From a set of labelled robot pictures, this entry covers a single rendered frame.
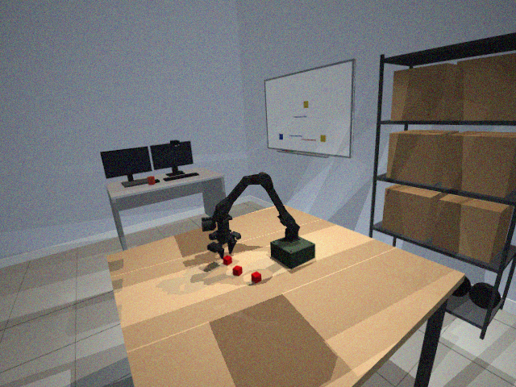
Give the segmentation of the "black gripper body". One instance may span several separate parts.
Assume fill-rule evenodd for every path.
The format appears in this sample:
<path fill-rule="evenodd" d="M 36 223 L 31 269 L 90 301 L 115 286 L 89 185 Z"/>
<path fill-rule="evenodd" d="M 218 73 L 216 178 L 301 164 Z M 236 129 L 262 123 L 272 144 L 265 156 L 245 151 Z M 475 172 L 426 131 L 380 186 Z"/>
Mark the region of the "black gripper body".
<path fill-rule="evenodd" d="M 229 241 L 234 242 L 235 239 L 239 240 L 241 239 L 241 234 L 238 232 L 231 232 L 230 228 L 226 231 L 219 231 L 217 230 L 216 233 L 218 233 L 218 243 L 210 243 L 207 245 L 207 250 L 213 253 L 219 252 L 221 249 L 223 249 L 223 245 Z"/>

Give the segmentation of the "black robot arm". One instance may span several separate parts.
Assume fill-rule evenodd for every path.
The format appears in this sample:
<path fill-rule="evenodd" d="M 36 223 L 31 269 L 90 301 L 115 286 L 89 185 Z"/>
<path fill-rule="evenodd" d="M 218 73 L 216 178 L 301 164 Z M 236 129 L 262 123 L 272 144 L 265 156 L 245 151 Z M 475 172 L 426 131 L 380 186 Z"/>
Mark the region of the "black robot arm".
<path fill-rule="evenodd" d="M 228 213 L 235 200 L 248 187 L 248 185 L 262 185 L 267 191 L 279 212 L 279 216 L 277 217 L 280 219 L 282 225 L 287 227 L 285 229 L 284 239 L 288 240 L 290 243 L 300 240 L 300 238 L 298 238 L 300 227 L 296 224 L 295 219 L 286 210 L 278 197 L 277 192 L 273 188 L 271 177 L 264 172 L 244 176 L 230 194 L 216 205 L 215 212 L 212 214 L 212 217 L 202 218 L 202 232 L 214 231 L 216 228 L 216 222 L 219 231 L 226 231 L 229 229 L 229 220 L 232 220 L 233 218 Z"/>

